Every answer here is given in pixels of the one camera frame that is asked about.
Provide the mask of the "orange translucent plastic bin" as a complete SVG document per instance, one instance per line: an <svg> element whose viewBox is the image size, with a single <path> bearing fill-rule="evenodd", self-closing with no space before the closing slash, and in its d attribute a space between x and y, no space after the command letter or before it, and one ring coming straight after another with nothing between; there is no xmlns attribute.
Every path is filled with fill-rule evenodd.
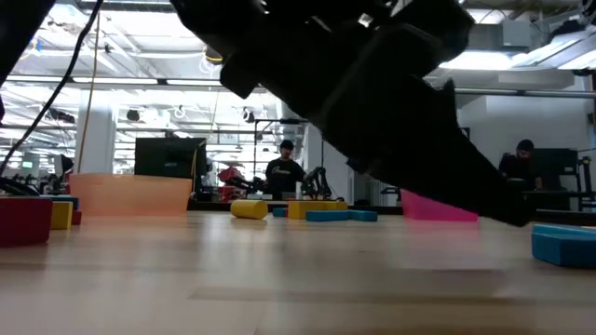
<svg viewBox="0 0 596 335"><path fill-rule="evenodd" d="M188 179L105 173L73 174L69 180L70 194L90 217L183 215L192 185Z"/></svg>

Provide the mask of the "yellow wooden cylinder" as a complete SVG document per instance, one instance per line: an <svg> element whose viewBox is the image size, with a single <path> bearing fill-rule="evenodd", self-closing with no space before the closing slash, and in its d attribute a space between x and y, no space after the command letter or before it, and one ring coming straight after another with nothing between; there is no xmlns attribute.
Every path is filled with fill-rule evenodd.
<svg viewBox="0 0 596 335"><path fill-rule="evenodd" d="M264 200L237 199L231 203L231 214L240 219L261 220L268 214Z"/></svg>

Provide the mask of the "black background stand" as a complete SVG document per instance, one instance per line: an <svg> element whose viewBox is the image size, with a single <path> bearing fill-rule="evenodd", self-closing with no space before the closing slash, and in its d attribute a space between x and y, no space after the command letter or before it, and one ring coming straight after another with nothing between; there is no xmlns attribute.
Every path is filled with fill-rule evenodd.
<svg viewBox="0 0 596 335"><path fill-rule="evenodd" d="M578 160L577 164L577 190L580 192L578 209L580 211L596 212L596 191L592 187L590 172L591 159L588 156L583 156Z"/></svg>

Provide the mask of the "white pillar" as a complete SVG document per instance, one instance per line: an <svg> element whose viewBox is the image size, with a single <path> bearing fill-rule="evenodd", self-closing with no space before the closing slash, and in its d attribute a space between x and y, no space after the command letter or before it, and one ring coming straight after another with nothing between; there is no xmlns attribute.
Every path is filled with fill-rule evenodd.
<svg viewBox="0 0 596 335"><path fill-rule="evenodd" d="M112 173L118 105L102 90L82 90L75 133L75 173Z"/></svg>

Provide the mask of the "red translucent plastic bin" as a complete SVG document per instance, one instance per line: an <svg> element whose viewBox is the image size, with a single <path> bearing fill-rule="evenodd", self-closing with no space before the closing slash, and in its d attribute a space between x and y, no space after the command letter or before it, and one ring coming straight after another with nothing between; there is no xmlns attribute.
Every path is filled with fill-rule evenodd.
<svg viewBox="0 0 596 335"><path fill-rule="evenodd" d="M476 213L452 207L410 191L400 190L403 216L419 221L477 221Z"/></svg>

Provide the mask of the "red background object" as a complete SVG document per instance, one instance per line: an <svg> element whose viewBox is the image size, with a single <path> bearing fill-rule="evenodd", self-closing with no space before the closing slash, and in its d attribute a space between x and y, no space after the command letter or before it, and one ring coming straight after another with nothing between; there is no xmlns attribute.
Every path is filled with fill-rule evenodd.
<svg viewBox="0 0 596 335"><path fill-rule="evenodd" d="M217 177L223 183L218 187L218 193L222 202L229 202L238 199L245 194L241 183L245 180L241 172L235 167L227 167L221 170Z"/></svg>

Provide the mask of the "person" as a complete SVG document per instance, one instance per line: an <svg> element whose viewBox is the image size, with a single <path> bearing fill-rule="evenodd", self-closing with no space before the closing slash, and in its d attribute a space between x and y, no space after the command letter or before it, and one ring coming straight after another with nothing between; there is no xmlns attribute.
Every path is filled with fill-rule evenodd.
<svg viewBox="0 0 596 335"><path fill-rule="evenodd" d="M499 172L507 182L523 191L543 189L542 178L535 170L534 149L531 140L521 140L517 144L515 154L504 154L498 165Z"/></svg>
<svg viewBox="0 0 596 335"><path fill-rule="evenodd" d="M266 192L274 200L282 200L284 193L294 193L296 183L305 178L303 168L291 158L293 143L283 140L279 145L280 157L270 161L265 170Z"/></svg>

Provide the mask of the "long overhead light bar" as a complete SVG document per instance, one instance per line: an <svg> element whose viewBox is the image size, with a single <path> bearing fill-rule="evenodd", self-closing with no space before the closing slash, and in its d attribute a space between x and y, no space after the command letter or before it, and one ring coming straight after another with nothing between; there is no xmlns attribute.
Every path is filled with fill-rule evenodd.
<svg viewBox="0 0 596 335"><path fill-rule="evenodd" d="M61 77L49 75L9 75L6 79L11 84L31 85L57 85ZM121 88L121 89L160 89L160 90L226 90L216 80L193 80L193 79L153 79L153 78L118 78L118 77L91 77L75 76L66 79L66 86L87 88L94 82L96 87ZM571 90L527 90L527 89L503 89L503 88L472 88L457 87L457 95L489 95L509 97L533 97L533 98L561 98L561 99L596 99L596 92L593 91L571 91Z"/></svg>

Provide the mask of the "black background monitor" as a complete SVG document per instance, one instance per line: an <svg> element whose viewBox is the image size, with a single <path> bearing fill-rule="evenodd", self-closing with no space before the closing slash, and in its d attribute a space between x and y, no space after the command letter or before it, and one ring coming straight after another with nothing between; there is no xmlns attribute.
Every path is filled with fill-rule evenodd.
<svg viewBox="0 0 596 335"><path fill-rule="evenodd" d="M542 191L579 191L577 150L569 148L536 148L533 153L536 175L542 181Z"/></svg>

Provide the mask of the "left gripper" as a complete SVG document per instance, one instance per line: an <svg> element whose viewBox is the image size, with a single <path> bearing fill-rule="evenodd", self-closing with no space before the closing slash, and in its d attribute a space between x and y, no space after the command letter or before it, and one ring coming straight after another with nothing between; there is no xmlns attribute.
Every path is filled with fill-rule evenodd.
<svg viewBox="0 0 596 335"><path fill-rule="evenodd" d="M421 92L459 56L474 19L457 0L170 0L183 26L223 59L241 98L264 87L312 120L337 98Z"/></svg>

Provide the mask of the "red wooden arch block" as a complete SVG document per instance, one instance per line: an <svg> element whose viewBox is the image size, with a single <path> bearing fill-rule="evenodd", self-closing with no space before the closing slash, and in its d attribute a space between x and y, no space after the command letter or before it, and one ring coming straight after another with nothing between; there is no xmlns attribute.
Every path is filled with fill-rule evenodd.
<svg viewBox="0 0 596 335"><path fill-rule="evenodd" d="M50 199L0 197L0 248L46 243L51 216Z"/></svg>

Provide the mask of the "black aluminium table frame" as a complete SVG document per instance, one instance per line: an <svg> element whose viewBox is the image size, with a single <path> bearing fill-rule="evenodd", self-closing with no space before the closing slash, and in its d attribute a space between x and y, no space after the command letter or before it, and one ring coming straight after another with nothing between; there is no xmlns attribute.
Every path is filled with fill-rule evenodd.
<svg viewBox="0 0 596 335"><path fill-rule="evenodd" d="M228 211L231 207L230 203L219 202L202 202L196 200L189 200L187 205L188 211ZM402 215L402 207L363 207L363 206L349 206L349 209L354 210L370 210L375 211L379 215ZM535 212L533 221L556 223L572 226L588 226L596 227L596 213L592 212L572 212L572 211L558 211L558 210L537 210Z"/></svg>

